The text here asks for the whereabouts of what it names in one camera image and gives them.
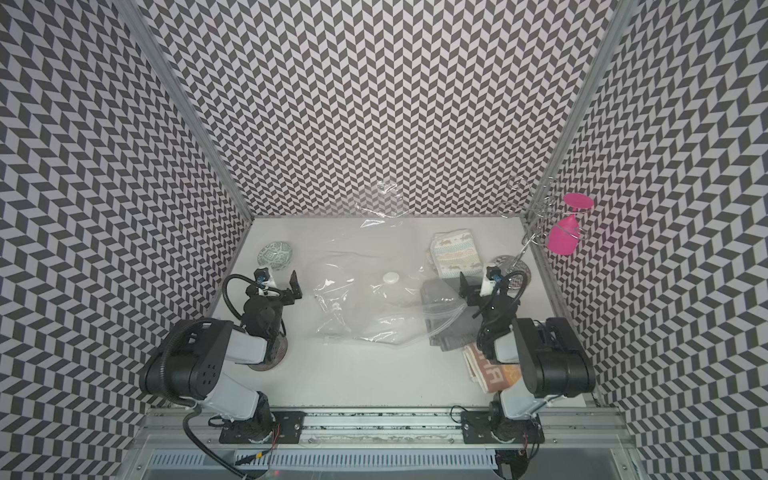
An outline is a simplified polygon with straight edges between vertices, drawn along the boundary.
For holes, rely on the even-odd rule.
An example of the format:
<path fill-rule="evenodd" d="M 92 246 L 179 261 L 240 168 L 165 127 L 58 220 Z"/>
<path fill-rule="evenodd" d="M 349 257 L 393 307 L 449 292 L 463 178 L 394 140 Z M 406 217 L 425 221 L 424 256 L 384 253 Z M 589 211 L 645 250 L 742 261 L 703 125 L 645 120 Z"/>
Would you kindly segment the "grey towel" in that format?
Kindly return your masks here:
<path fill-rule="evenodd" d="M 470 306 L 460 294 L 458 278 L 435 278 L 420 288 L 429 343 L 442 352 L 461 349 L 476 341 L 481 318 L 474 318 L 477 306 Z"/>

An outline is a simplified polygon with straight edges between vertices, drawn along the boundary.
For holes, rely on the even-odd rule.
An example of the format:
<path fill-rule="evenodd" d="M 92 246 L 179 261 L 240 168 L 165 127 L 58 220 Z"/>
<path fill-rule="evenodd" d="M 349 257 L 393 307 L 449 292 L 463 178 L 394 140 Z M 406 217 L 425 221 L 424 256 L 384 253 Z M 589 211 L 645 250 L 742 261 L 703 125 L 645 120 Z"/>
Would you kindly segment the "clear plastic vacuum bag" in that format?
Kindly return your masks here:
<path fill-rule="evenodd" d="M 440 278 L 399 183 L 378 181 L 315 208 L 306 293 L 328 343 L 401 347 L 426 341 L 422 284 Z"/>

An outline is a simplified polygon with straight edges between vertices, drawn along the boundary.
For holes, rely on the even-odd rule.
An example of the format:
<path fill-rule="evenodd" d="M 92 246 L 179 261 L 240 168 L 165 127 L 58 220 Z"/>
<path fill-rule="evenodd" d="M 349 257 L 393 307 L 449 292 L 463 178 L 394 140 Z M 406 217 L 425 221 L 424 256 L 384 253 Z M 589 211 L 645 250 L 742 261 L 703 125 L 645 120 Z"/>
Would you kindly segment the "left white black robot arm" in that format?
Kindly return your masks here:
<path fill-rule="evenodd" d="M 279 423 L 267 395 L 227 375 L 224 367 L 265 372 L 282 362 L 288 350 L 283 312 L 302 298 L 295 271 L 285 289 L 268 267 L 250 276 L 228 275 L 221 299 L 234 319 L 177 322 L 141 370 L 140 389 L 176 405 L 211 410 L 221 420 L 223 442 L 276 440 Z"/>

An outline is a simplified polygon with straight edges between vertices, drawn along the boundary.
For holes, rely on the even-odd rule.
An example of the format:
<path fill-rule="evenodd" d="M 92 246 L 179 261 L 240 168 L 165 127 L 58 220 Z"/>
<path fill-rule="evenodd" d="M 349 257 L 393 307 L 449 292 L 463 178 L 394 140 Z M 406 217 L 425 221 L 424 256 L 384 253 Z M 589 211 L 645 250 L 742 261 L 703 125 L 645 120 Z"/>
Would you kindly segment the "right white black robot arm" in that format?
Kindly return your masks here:
<path fill-rule="evenodd" d="M 493 394 L 488 410 L 463 411 L 460 425 L 466 444 L 541 445 L 545 441 L 539 412 L 553 401 L 590 393 L 596 386 L 593 364 L 569 321 L 540 321 L 517 315 L 528 275 L 487 270 L 488 292 L 459 276 L 459 295 L 475 307 L 480 320 L 474 347 L 494 366 L 512 366 L 521 378 Z"/>

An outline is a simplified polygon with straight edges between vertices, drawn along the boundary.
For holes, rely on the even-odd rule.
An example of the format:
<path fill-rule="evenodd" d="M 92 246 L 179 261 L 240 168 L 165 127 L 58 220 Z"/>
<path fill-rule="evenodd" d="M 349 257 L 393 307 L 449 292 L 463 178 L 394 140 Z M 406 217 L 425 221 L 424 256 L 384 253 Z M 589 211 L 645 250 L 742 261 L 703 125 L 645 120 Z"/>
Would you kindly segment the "green patterned small bowl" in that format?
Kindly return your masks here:
<path fill-rule="evenodd" d="M 294 250 L 289 242 L 273 241 L 261 248 L 257 254 L 257 262 L 260 268 L 280 271 L 290 265 L 293 254 Z"/>

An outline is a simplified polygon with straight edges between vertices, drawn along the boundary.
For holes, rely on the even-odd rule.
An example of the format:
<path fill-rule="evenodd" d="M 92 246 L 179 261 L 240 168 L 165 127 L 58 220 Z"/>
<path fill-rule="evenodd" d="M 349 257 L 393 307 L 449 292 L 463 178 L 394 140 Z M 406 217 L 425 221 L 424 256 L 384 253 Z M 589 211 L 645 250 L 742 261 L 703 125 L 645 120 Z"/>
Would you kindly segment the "pink plastic wine glass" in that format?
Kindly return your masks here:
<path fill-rule="evenodd" d="M 578 214 L 591 210 L 594 199 L 582 193 L 567 193 L 563 196 L 563 202 L 569 208 L 568 215 L 554 224 L 546 242 L 546 249 L 560 255 L 572 255 L 583 236 Z"/>

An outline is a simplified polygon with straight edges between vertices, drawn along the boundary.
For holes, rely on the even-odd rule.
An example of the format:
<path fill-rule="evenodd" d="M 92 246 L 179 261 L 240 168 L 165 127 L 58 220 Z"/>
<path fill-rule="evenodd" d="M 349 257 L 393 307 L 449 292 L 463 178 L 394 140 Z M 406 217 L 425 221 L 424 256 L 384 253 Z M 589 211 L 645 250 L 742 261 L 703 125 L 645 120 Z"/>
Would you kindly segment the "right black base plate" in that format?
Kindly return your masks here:
<path fill-rule="evenodd" d="M 465 444 L 543 444 L 541 425 L 532 419 L 495 419 L 487 411 L 462 411 L 460 429 Z"/>

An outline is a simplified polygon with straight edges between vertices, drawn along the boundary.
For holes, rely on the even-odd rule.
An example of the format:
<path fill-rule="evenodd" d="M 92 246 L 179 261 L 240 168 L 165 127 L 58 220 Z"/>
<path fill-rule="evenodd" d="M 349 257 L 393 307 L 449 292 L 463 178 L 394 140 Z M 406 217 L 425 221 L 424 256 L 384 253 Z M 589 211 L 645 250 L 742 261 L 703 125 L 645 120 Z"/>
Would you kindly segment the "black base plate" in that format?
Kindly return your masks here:
<path fill-rule="evenodd" d="M 305 418 L 304 411 L 284 410 L 272 412 L 264 418 L 225 421 L 219 435 L 219 443 L 224 445 L 298 444 Z"/>
<path fill-rule="evenodd" d="M 487 411 L 462 411 L 460 429 L 465 444 L 543 444 L 541 425 L 532 419 L 495 419 Z"/>

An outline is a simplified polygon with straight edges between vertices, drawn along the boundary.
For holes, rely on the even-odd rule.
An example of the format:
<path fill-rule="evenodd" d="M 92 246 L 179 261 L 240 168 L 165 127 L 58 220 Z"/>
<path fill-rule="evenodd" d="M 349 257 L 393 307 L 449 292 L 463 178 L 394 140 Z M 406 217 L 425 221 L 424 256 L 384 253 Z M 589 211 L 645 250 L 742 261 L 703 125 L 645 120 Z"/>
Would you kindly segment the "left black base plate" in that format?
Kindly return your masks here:
<path fill-rule="evenodd" d="M 225 421 L 219 435 L 219 443 L 224 445 L 298 444 L 305 418 L 304 411 L 284 410 L 272 412 L 264 418 Z"/>

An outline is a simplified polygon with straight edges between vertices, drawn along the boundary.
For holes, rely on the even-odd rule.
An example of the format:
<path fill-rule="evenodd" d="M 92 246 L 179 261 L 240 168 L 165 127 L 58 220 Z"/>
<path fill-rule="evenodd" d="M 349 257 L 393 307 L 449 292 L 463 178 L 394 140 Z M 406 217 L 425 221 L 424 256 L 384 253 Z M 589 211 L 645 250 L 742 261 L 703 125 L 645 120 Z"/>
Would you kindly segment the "aluminium mounting rail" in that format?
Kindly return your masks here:
<path fill-rule="evenodd" d="M 280 449 L 499 448 L 532 446 L 521 434 L 501 443 L 460 422 L 462 408 L 308 408 L 302 420 L 279 428 Z M 618 449 L 635 445 L 614 408 L 550 406 L 539 412 L 545 448 Z"/>

